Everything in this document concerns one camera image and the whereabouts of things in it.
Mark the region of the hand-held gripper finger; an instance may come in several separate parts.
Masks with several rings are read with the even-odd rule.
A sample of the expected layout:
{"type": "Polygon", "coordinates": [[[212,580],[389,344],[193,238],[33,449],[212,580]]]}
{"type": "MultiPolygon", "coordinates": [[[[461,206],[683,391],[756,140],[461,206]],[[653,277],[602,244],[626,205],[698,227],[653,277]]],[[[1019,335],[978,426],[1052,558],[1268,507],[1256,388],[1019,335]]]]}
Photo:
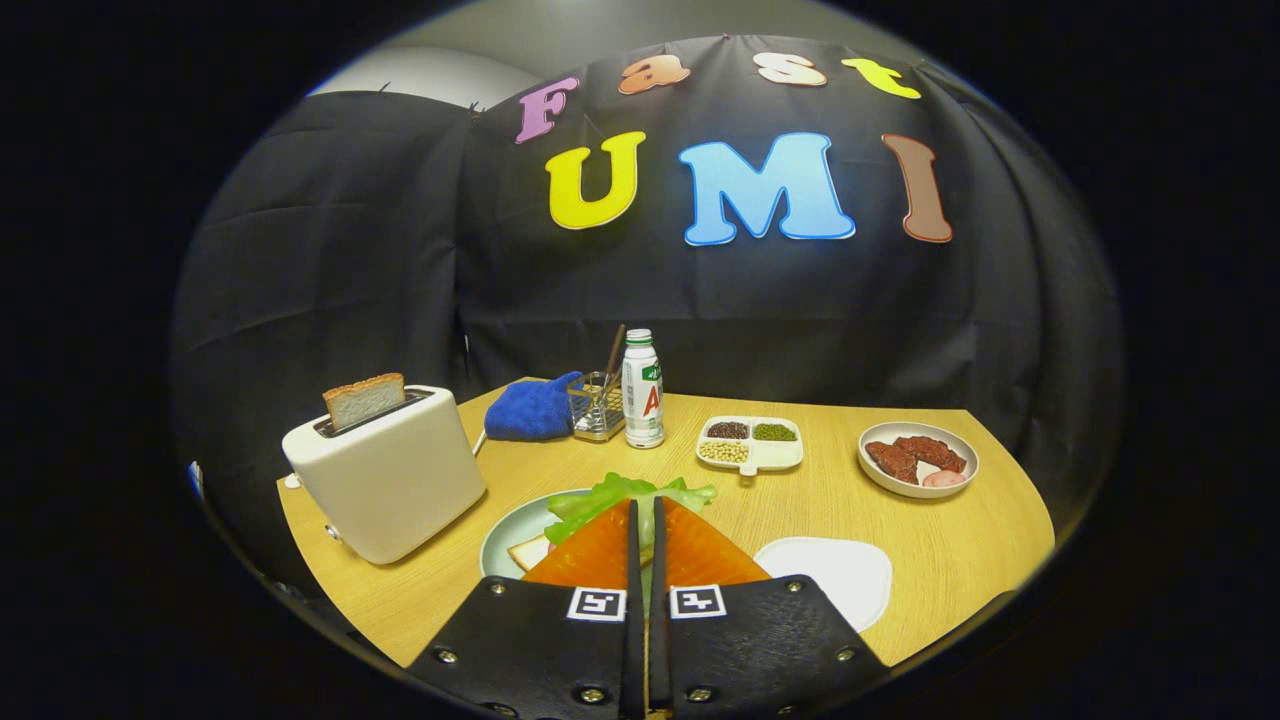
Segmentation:
{"type": "Polygon", "coordinates": [[[648,697],[675,719],[814,719],[860,700],[890,669],[818,582],[677,583],[671,552],[695,515],[654,502],[648,697]]]}
{"type": "Polygon", "coordinates": [[[637,502],[623,501],[596,523],[623,553],[623,588],[484,577],[410,675],[483,717],[644,717],[637,502]]]}

